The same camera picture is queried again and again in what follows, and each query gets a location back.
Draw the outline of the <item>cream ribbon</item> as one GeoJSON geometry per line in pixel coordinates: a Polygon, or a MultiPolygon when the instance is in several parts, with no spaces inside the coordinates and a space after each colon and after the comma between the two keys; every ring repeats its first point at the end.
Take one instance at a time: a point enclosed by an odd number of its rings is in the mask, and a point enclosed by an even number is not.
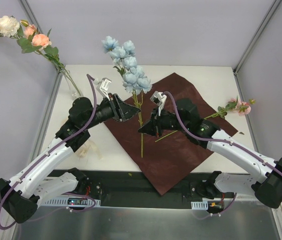
{"type": "Polygon", "coordinates": [[[100,152],[100,149],[98,148],[97,144],[93,142],[92,140],[87,140],[77,151],[76,155],[80,158],[86,158],[88,156],[88,153],[90,151],[93,151],[96,153],[98,159],[102,159],[102,154],[100,152]]]}

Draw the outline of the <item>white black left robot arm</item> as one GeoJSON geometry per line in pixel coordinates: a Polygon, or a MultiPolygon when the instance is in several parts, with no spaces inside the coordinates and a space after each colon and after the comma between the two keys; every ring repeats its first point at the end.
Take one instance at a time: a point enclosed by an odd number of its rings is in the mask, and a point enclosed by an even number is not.
{"type": "Polygon", "coordinates": [[[48,147],[9,180],[0,178],[0,208],[21,224],[54,197],[65,193],[86,194],[87,176],[75,167],[53,180],[44,179],[90,138],[90,128],[108,119],[125,122],[139,112],[139,108],[124,102],[117,94],[109,94],[101,104],[92,104],[86,97],[76,99],[68,120],[48,147]]]}

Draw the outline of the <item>peach rose flower stem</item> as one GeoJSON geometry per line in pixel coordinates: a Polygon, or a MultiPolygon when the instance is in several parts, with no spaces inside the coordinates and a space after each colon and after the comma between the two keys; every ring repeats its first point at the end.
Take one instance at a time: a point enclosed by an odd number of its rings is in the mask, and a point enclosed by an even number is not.
{"type": "Polygon", "coordinates": [[[82,97],[81,90],[74,82],[70,72],[66,70],[65,65],[60,61],[58,48],[52,46],[49,38],[51,30],[49,30],[48,34],[43,34],[39,32],[34,24],[29,24],[26,20],[21,20],[20,24],[21,26],[17,30],[17,44],[21,47],[21,52],[23,54],[35,53],[51,62],[57,72],[65,77],[72,98],[82,97]]]}

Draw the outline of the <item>blue hydrangea flower stem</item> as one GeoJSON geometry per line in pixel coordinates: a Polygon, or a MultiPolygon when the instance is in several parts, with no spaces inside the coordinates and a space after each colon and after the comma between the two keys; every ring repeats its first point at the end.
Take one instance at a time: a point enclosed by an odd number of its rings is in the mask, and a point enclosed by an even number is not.
{"type": "Polygon", "coordinates": [[[113,68],[122,77],[123,87],[126,92],[132,94],[134,105],[141,109],[144,94],[152,89],[152,84],[143,68],[137,63],[134,43],[128,40],[120,45],[118,40],[111,36],[106,36],[101,42],[104,52],[112,59],[113,68]]]}

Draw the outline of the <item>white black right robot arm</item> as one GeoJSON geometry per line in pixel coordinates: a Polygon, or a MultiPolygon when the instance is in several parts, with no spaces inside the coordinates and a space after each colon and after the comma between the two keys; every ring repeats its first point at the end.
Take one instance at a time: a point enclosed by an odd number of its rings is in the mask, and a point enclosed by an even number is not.
{"type": "Polygon", "coordinates": [[[274,160],[235,141],[216,124],[200,117],[198,108],[188,98],[173,101],[174,112],[164,109],[166,95],[156,92],[156,104],[150,119],[138,130],[160,137],[164,130],[182,131],[195,145],[218,153],[244,169],[247,174],[214,171],[195,191],[203,198],[214,199],[221,193],[255,196],[264,205],[276,209],[282,203],[282,158],[274,160]]]}

